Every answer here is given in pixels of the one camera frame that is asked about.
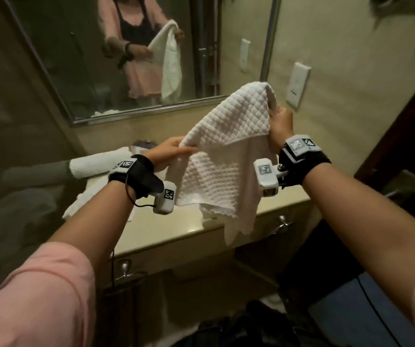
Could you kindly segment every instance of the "mirror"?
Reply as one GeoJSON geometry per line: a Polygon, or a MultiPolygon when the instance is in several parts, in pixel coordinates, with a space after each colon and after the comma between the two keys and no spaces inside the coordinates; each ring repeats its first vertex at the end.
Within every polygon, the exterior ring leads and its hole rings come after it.
{"type": "Polygon", "coordinates": [[[4,2],[72,122],[213,104],[266,80],[279,8],[278,0],[4,2]]]}

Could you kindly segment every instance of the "mirror frame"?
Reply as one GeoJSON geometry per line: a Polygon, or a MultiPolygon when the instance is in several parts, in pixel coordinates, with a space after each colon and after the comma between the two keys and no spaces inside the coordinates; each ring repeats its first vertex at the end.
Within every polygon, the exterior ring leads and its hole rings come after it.
{"type": "MultiPolygon", "coordinates": [[[[9,0],[2,0],[2,1],[6,7],[7,16],[10,17],[11,21],[14,22],[14,24],[16,25],[17,30],[19,31],[22,39],[25,41],[25,44],[27,45],[29,51],[31,52],[31,55],[33,56],[35,62],[37,62],[37,65],[39,66],[39,69],[42,72],[42,77],[46,81],[46,84],[50,88],[52,94],[57,99],[57,103],[61,108],[63,117],[71,125],[74,125],[74,126],[91,125],[91,124],[112,122],[112,121],[121,120],[121,119],[128,119],[131,117],[141,116],[141,115],[158,114],[158,113],[171,112],[171,111],[176,111],[176,110],[186,110],[190,108],[208,106],[212,104],[219,104],[225,98],[228,97],[228,95],[211,96],[211,97],[204,98],[204,99],[195,99],[191,101],[185,101],[179,104],[171,104],[171,105],[166,105],[166,106],[153,106],[153,107],[148,107],[148,108],[135,108],[132,110],[125,110],[119,113],[110,114],[106,116],[98,116],[98,117],[74,120],[74,115],[68,109],[67,105],[61,98],[60,92],[57,90],[57,88],[53,84],[53,81],[50,78],[50,75],[46,67],[43,64],[42,59],[37,53],[37,50],[35,49],[34,44],[32,43],[25,29],[23,28],[23,25],[16,14],[14,6],[11,4],[9,0]]],[[[274,38],[275,38],[275,33],[276,33],[276,27],[278,24],[278,15],[280,12],[280,5],[281,5],[281,0],[272,0],[272,9],[270,11],[270,18],[268,21],[267,38],[265,42],[265,50],[264,50],[264,55],[262,59],[262,68],[261,68],[261,75],[260,75],[259,81],[267,81],[267,78],[268,78],[268,70],[270,67],[270,59],[272,57],[274,38]]]]}

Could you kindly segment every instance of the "white towel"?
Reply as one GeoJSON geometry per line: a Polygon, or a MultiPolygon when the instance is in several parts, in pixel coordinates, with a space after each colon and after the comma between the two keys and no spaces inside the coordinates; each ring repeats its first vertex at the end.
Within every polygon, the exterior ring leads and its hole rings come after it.
{"type": "MultiPolygon", "coordinates": [[[[84,204],[89,202],[89,200],[94,197],[103,187],[106,186],[108,183],[108,175],[103,175],[100,177],[92,186],[87,188],[83,193],[77,195],[77,200],[68,207],[68,209],[63,214],[63,219],[71,218],[78,210],[82,208],[84,204]]],[[[132,220],[133,216],[135,215],[135,211],[137,210],[136,207],[132,209],[132,212],[129,215],[128,222],[132,220]]]]}
{"type": "Polygon", "coordinates": [[[163,104],[178,102],[181,93],[180,48],[175,38],[178,28],[177,23],[170,20],[148,46],[153,51],[153,61],[163,67],[163,104]]]}
{"type": "Polygon", "coordinates": [[[132,156],[128,147],[71,160],[69,169],[76,179],[89,178],[109,172],[116,164],[132,156]]]}
{"type": "Polygon", "coordinates": [[[199,152],[176,160],[166,180],[177,185],[176,204],[200,204],[204,217],[225,222],[225,242],[253,230],[262,197],[253,163],[276,162],[268,145],[268,108],[276,99],[268,83],[246,84],[222,101],[185,136],[181,146],[199,152]]]}

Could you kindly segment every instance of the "countertop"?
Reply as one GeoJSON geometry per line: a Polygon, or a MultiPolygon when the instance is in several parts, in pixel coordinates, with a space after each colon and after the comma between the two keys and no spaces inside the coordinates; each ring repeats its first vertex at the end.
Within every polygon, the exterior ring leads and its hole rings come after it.
{"type": "MultiPolygon", "coordinates": [[[[95,179],[90,179],[87,186],[93,184],[95,179]]],[[[309,197],[301,186],[287,187],[276,196],[262,198],[257,215],[307,200],[309,197]]],[[[154,198],[149,196],[138,203],[153,204],[153,201],[154,198]]],[[[114,255],[129,254],[222,226],[218,220],[204,220],[197,204],[175,206],[174,211],[168,215],[154,214],[151,207],[138,208],[132,221],[125,226],[114,255]]]]}

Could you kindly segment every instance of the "wall outlet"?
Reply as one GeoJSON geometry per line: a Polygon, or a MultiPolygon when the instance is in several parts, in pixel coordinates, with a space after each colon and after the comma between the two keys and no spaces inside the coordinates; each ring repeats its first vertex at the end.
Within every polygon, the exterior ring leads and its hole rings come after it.
{"type": "Polygon", "coordinates": [[[304,66],[302,63],[296,62],[289,79],[288,90],[286,93],[286,101],[295,108],[299,107],[303,89],[307,78],[309,77],[310,67],[304,66]]]}
{"type": "Polygon", "coordinates": [[[249,55],[249,45],[251,42],[249,40],[241,40],[241,51],[239,56],[239,68],[246,73],[248,71],[248,55],[249,55]]]}

